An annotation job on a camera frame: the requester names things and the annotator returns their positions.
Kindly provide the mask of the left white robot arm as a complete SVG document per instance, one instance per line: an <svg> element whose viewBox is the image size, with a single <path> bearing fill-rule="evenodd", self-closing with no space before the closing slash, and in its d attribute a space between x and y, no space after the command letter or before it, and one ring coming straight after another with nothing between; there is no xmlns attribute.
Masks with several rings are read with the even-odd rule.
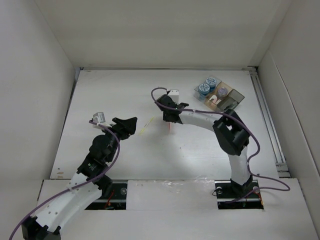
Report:
<svg viewBox="0 0 320 240"><path fill-rule="evenodd" d="M96 115L89 123L100 128L82 164L66 185L65 190L39 205L26 216L21 225L25 240L59 240L63 228L99 198L107 198L112 191L113 181L106 173L113 167L120 154L120 142L134 135L137 117L113 118L111 124L101 122Z"/></svg>

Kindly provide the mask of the orange pink highlighter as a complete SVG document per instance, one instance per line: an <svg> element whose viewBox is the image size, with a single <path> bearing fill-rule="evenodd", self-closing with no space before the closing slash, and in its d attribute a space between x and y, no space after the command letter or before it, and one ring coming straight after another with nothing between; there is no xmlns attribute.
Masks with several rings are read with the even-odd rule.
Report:
<svg viewBox="0 0 320 240"><path fill-rule="evenodd" d="M168 132L171 133L171 131L172 131L172 123L169 122L168 123Z"/></svg>

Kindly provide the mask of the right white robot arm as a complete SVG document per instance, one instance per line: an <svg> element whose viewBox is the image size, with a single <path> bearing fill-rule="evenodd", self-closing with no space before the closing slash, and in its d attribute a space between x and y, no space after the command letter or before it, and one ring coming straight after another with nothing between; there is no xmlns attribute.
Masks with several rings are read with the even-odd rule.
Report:
<svg viewBox="0 0 320 240"><path fill-rule="evenodd" d="M159 97L156 102L163 112L165 122L192 125L213 132L220 148L228 155L232 193L237 197L243 197L249 192L249 186L253 181L247 166L250 134L240 125L242 121L235 111L227 110L222 116L185 111L188 104L177 104L168 93Z"/></svg>

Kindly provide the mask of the blue tape roll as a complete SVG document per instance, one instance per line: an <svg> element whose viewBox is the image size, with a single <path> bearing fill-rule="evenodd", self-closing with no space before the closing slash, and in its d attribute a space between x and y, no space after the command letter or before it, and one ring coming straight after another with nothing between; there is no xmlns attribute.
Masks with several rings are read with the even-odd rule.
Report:
<svg viewBox="0 0 320 240"><path fill-rule="evenodd" d="M206 95L210 92L210 86L207 83L201 83L198 86L197 90L198 90L199 96L202 98L205 98Z"/></svg>
<svg viewBox="0 0 320 240"><path fill-rule="evenodd" d="M212 92L217 86L217 79L215 77L208 77L205 83L209 86L209 91Z"/></svg>

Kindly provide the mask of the yellow highlighter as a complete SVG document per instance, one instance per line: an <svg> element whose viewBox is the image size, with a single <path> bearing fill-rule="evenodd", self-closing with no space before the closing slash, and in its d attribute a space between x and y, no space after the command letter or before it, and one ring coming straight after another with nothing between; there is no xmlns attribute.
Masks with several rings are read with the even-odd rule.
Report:
<svg viewBox="0 0 320 240"><path fill-rule="evenodd" d="M155 118L154 116L150 118L150 120L143 126L143 128L139 132L139 135L142 135L145 132L145 130L150 125L150 123L154 120L154 118Z"/></svg>

